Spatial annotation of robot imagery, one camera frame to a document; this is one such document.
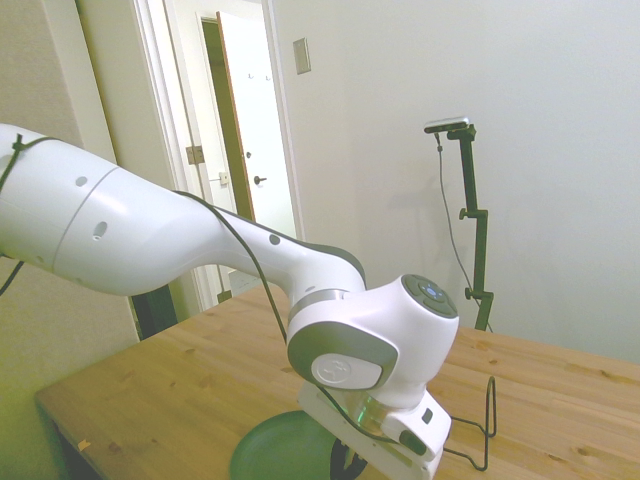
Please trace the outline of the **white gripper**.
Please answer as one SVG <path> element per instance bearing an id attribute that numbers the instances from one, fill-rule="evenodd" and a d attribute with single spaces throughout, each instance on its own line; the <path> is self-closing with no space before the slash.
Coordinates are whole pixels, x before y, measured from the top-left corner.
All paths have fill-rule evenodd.
<path id="1" fill-rule="evenodd" d="M 433 478 L 452 424 L 449 414 L 429 393 L 416 408 L 386 416 L 382 433 L 389 438 L 387 442 L 357 431 L 310 383 L 301 387 L 298 403 L 338 438 L 331 449 L 330 473 L 347 474 L 348 478 L 358 478 L 367 462 L 390 479 Z"/>

